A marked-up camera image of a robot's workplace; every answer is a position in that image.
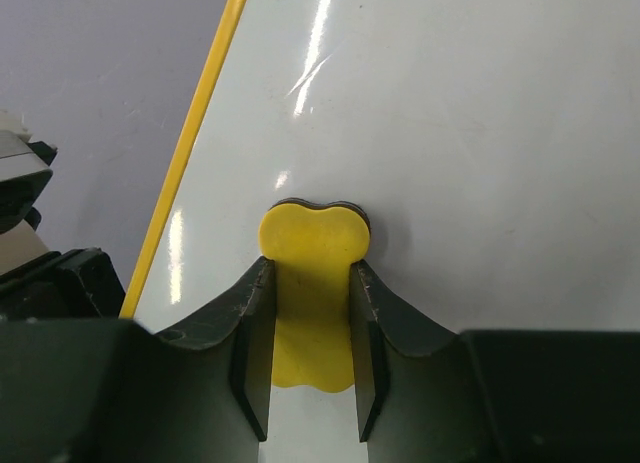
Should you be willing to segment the yellow-framed whiteboard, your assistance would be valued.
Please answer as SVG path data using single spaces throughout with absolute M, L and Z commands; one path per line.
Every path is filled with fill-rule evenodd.
M 639 0 L 228 0 L 127 295 L 158 333 L 299 198 L 453 333 L 639 336 Z M 254 462 L 372 462 L 355 384 L 270 385 Z

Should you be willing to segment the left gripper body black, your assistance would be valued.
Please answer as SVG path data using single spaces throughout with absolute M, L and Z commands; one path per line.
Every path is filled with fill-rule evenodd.
M 116 317 L 124 298 L 99 248 L 47 252 L 1 276 L 3 319 Z

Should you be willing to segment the yellow bone-shaped eraser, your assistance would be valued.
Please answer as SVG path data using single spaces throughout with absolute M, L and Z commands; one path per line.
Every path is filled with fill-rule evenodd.
M 370 239 L 367 215 L 349 202 L 289 198 L 264 215 L 259 247 L 276 279 L 275 386 L 339 393 L 353 385 L 349 275 Z

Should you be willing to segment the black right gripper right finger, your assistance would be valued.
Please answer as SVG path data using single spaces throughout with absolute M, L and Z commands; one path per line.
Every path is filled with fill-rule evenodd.
M 352 265 L 360 440 L 372 462 L 635 462 L 635 332 L 453 333 Z

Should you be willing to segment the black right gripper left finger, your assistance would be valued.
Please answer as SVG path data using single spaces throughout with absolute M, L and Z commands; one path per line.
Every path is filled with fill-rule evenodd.
M 254 462 L 266 439 L 275 268 L 152 333 L 37 281 L 1 301 L 5 462 Z

